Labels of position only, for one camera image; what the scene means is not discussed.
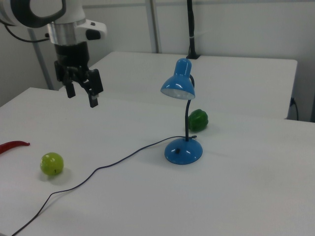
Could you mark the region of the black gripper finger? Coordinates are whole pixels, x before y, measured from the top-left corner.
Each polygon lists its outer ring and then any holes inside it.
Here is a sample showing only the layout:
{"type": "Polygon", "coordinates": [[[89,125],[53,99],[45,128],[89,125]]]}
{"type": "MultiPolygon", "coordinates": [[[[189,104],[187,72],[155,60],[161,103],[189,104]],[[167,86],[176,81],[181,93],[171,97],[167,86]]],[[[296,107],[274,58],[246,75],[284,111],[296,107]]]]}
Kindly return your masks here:
{"type": "Polygon", "coordinates": [[[103,92],[103,86],[97,69],[88,70],[84,73],[80,80],[80,86],[85,90],[89,97],[90,107],[94,108],[98,105],[98,96],[103,92]]]}
{"type": "Polygon", "coordinates": [[[67,93],[68,98],[73,98],[75,96],[75,89],[74,89],[74,85],[72,82],[67,82],[65,84],[65,89],[66,89],[66,93],[67,93]]]}

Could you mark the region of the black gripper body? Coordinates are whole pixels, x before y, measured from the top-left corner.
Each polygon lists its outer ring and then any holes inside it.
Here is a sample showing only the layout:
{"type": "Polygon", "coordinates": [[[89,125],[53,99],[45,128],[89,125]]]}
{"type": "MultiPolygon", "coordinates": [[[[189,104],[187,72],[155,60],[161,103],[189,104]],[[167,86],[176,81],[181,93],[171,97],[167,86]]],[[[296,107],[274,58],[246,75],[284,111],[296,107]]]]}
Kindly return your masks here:
{"type": "Polygon", "coordinates": [[[87,42],[74,45],[55,44],[57,60],[55,61],[55,71],[57,80],[63,85],[72,81],[85,81],[85,74],[89,71],[89,51],[87,42]]]}

